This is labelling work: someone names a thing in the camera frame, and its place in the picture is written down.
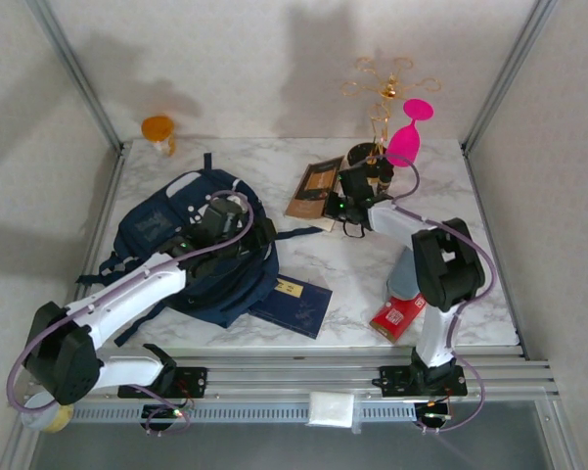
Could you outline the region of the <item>brown book with gold frame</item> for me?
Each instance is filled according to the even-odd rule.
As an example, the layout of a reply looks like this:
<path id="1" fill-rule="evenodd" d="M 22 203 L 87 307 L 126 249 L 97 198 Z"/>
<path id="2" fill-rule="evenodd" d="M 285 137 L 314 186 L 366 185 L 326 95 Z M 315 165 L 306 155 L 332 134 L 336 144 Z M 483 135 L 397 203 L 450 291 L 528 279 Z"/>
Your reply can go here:
<path id="1" fill-rule="evenodd" d="M 338 186 L 343 157 L 309 164 L 285 210 L 285 216 L 296 218 L 312 227 L 331 232 L 335 222 L 324 216 L 328 198 Z"/>

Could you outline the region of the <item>navy blue backpack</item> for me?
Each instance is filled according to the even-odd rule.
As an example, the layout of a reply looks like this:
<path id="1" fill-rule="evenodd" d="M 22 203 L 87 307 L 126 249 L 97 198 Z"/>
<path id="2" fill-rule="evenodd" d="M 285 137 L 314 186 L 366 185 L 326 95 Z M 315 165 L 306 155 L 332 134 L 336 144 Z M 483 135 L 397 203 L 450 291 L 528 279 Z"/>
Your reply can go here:
<path id="1" fill-rule="evenodd" d="M 98 273 L 82 275 L 78 283 L 86 286 L 111 285 L 140 267 L 182 229 L 198 223 L 207 204 L 217 194 L 233 192 L 245 196 L 254 213 L 263 212 L 266 215 L 253 190 L 236 176 L 212 168 L 211 155 L 205 154 L 203 168 L 181 174 L 121 220 L 111 255 L 100 264 Z M 317 231 L 315 227 L 276 230 L 275 241 L 257 273 L 244 277 L 237 285 L 229 283 L 208 290 L 188 290 L 185 287 L 179 293 L 156 302 L 145 318 L 151 320 L 168 307 L 222 328 L 230 327 L 253 305 L 263 301 L 277 285 L 277 242 Z"/>

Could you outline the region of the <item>grey-blue fabric pencil case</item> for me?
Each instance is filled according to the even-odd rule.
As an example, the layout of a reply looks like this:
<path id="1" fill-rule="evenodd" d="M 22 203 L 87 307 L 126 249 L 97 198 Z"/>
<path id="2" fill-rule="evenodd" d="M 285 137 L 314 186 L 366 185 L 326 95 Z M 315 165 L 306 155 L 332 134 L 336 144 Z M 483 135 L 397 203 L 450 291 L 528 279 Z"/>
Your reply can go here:
<path id="1" fill-rule="evenodd" d="M 413 251 L 405 248 L 397 258 L 385 282 L 388 298 L 411 301 L 420 293 Z"/>

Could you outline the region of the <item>navy book with yellow label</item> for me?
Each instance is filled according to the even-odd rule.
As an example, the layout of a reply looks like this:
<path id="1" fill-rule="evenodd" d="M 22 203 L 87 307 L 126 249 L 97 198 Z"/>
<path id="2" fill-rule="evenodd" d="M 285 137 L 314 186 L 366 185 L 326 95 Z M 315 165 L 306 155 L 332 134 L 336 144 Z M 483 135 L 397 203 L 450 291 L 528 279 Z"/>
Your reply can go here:
<path id="1" fill-rule="evenodd" d="M 249 314 L 315 340 L 320 333 L 333 292 L 288 276 L 278 276 L 277 285 Z"/>

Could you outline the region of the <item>small dark bottle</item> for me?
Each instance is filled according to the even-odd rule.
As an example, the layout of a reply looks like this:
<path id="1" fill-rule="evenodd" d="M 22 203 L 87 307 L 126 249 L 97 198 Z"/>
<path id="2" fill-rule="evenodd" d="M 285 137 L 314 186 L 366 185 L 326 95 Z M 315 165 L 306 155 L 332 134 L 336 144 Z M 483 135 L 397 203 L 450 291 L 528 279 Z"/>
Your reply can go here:
<path id="1" fill-rule="evenodd" d="M 392 178 L 394 176 L 394 165 L 391 163 L 387 163 L 386 161 L 382 161 L 379 165 L 379 181 L 377 184 L 377 193 L 383 194 L 386 193 L 389 189 Z"/>

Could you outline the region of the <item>pink wine glass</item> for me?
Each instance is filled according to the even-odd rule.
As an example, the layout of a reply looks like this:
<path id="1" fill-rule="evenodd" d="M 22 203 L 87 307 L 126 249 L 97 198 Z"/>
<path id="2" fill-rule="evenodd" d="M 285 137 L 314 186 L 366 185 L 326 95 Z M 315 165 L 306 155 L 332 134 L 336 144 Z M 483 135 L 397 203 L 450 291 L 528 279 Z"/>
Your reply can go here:
<path id="1" fill-rule="evenodd" d="M 407 167 L 417 158 L 421 146 L 417 122 L 431 119 L 434 108 L 425 100 L 409 99 L 403 105 L 403 112 L 410 122 L 395 132 L 385 152 L 387 161 L 397 167 Z"/>

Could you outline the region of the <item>jar with orange lid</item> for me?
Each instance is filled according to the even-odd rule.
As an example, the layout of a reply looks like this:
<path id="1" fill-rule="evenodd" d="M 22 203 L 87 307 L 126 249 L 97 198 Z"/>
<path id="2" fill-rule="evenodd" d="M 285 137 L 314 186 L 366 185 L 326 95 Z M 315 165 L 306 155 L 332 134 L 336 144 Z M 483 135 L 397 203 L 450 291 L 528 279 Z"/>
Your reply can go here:
<path id="1" fill-rule="evenodd" d="M 148 117 L 141 125 L 143 137 L 159 152 L 170 157 L 176 150 L 174 129 L 173 120 L 167 116 Z"/>

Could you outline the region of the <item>red box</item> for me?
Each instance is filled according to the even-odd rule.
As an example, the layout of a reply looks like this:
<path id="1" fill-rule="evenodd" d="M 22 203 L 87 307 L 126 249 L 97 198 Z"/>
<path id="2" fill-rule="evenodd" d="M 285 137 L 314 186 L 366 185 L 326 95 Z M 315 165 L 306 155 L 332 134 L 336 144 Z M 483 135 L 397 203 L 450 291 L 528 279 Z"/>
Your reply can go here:
<path id="1" fill-rule="evenodd" d="M 391 297 L 372 318 L 370 326 L 395 344 L 426 306 L 421 294 L 408 301 Z"/>

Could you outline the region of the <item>white plastic packet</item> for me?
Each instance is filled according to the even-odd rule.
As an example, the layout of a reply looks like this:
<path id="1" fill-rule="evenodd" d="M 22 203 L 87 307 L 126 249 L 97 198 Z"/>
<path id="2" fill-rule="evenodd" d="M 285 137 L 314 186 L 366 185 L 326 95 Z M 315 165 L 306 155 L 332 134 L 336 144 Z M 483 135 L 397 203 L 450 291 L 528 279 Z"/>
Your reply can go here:
<path id="1" fill-rule="evenodd" d="M 361 400 L 353 393 L 311 392 L 307 425 L 361 433 Z"/>

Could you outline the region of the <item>tin can with yellow label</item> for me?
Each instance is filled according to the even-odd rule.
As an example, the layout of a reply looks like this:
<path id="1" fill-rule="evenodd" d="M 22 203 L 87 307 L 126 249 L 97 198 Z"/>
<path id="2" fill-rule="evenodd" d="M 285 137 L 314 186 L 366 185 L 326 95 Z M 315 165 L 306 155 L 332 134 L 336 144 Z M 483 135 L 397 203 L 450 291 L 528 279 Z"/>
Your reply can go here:
<path id="1" fill-rule="evenodd" d="M 21 413 L 23 425 L 34 431 L 57 433 L 63 430 L 74 414 L 74 405 L 61 405 L 54 401 L 48 392 L 40 392 L 32 396 L 24 406 L 26 408 L 50 407 L 34 413 Z"/>

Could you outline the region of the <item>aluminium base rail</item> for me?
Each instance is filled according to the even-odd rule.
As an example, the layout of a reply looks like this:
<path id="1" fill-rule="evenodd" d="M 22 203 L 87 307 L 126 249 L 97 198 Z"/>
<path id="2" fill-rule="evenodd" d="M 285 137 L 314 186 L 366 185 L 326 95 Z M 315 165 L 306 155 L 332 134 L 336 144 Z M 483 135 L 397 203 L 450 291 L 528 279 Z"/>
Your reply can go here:
<path id="1" fill-rule="evenodd" d="M 518 347 L 466 348 L 491 400 L 530 400 L 559 394 L 546 360 L 529 360 Z M 214 401 L 300 401 L 312 391 L 354 392 L 379 400 L 373 385 L 383 366 L 406 366 L 408 348 L 319 350 L 187 350 L 179 366 L 207 370 L 204 399 Z"/>

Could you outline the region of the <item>aluminium frame post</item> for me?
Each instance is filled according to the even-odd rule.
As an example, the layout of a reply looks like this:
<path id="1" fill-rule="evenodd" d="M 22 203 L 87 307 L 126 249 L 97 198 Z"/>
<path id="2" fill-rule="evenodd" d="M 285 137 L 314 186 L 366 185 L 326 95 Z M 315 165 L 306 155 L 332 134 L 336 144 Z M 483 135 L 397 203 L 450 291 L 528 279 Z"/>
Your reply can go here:
<path id="1" fill-rule="evenodd" d="M 470 157 L 483 138 L 558 3 L 559 0 L 534 0 L 517 38 L 498 71 L 466 137 L 461 142 L 462 153 L 466 159 Z"/>
<path id="2" fill-rule="evenodd" d="M 116 155 L 124 144 L 114 130 L 111 120 L 92 87 L 64 30 L 56 18 L 48 0 L 23 0 L 48 39 L 56 57 L 66 71 L 72 85 L 84 101 L 103 137 Z"/>

